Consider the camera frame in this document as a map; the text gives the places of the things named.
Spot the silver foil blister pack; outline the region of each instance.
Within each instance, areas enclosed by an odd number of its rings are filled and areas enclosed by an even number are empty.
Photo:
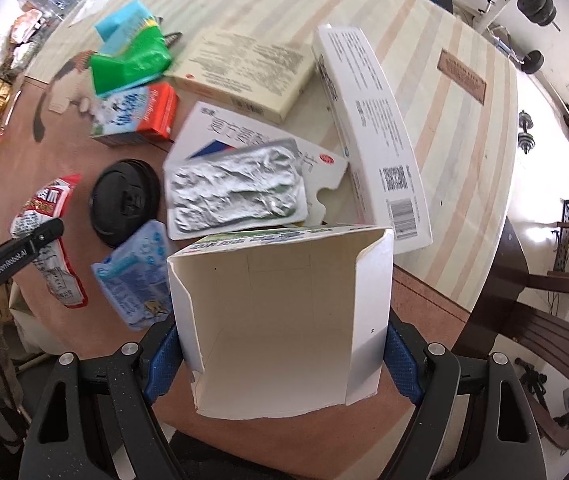
[[[184,160],[165,168],[165,179],[173,240],[302,222],[308,215],[294,139]]]

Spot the brown tablecloth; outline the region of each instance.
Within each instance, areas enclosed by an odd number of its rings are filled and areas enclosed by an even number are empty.
[[[34,192],[60,176],[82,175],[64,215],[63,242],[88,294],[88,306],[73,310],[62,306],[48,293],[34,266],[21,271],[16,281],[33,313],[55,336],[81,358],[103,356],[127,341],[138,341],[144,332],[127,328],[91,273],[90,264],[103,260],[111,249],[91,229],[88,195],[100,172],[122,158],[142,158],[162,174],[163,150],[168,146],[107,148],[88,139],[90,118],[82,116],[75,105],[63,114],[49,111],[50,96],[45,89],[39,82],[26,80],[0,145],[0,243],[9,238],[12,219]],[[181,105],[175,132],[188,109],[186,103]],[[36,125],[34,135],[35,116],[42,125]],[[163,208],[158,218],[164,220],[164,215]],[[439,341],[449,348],[469,317],[398,267],[392,294],[392,306],[403,320],[416,325],[427,341]],[[349,407],[280,419],[205,418],[196,413],[189,373],[183,366],[171,391],[154,409],[159,420],[247,460],[309,478],[333,479],[388,434],[410,409],[410,402],[398,394],[385,371],[378,394]]]

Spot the black round lid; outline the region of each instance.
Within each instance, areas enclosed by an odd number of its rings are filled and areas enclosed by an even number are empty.
[[[160,180],[146,162],[134,158],[106,168],[89,198],[91,226],[114,249],[154,219],[159,208]]]

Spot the striped tablecloth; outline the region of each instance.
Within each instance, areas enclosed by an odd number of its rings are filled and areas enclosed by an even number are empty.
[[[132,0],[110,0],[97,14],[53,33],[28,75],[49,83],[70,57],[95,49],[93,26]],[[433,244],[397,263],[469,312],[482,289],[506,218],[517,147],[513,65],[478,33],[427,0],[141,0],[183,44],[204,27],[282,43],[311,43],[322,23],[357,25],[373,45],[407,125],[421,169]],[[485,104],[437,69],[442,49],[487,81]],[[182,95],[179,121],[195,102]],[[339,150],[319,78],[287,117],[292,134]],[[354,218],[348,179],[320,195],[330,223]]]

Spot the wooden table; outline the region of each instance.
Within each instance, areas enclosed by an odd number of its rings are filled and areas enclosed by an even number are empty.
[[[121,158],[142,158],[161,173],[166,153],[151,145],[107,148],[88,139],[90,117],[75,104],[63,114],[48,107],[52,87],[61,84],[59,74],[82,64],[67,61],[100,46],[93,24],[129,1],[112,0],[97,15],[75,25],[61,24],[29,71],[0,147],[0,242],[8,238],[12,218],[37,189],[66,174],[83,176],[65,213],[63,242],[87,291],[88,306],[65,309],[47,293],[32,266],[16,277],[34,314],[82,358],[111,353],[142,336],[127,329],[90,272],[91,263],[110,253],[90,227],[90,189],[101,170]],[[397,258],[401,269],[395,270],[393,306],[427,340],[450,348],[482,289],[506,216],[517,143],[516,78],[506,58],[426,0],[141,1],[164,18],[165,33],[180,30],[186,41],[210,25],[304,43],[320,23],[363,28],[405,117],[434,236],[429,248]],[[437,70],[442,49],[486,79],[484,106]],[[193,95],[181,93],[175,132],[195,102]],[[327,149],[339,149],[319,78],[311,81],[284,128]],[[353,218],[347,179],[321,199],[328,222]],[[164,210],[158,218],[164,219]],[[183,367],[155,409],[160,420],[248,460],[309,478],[334,479],[359,463],[368,463],[372,471],[383,465],[380,461],[388,460],[392,446],[373,466],[370,453],[403,420],[410,404],[384,373],[378,395],[349,407],[277,420],[208,419],[195,413]],[[379,470],[354,478],[376,474]]]

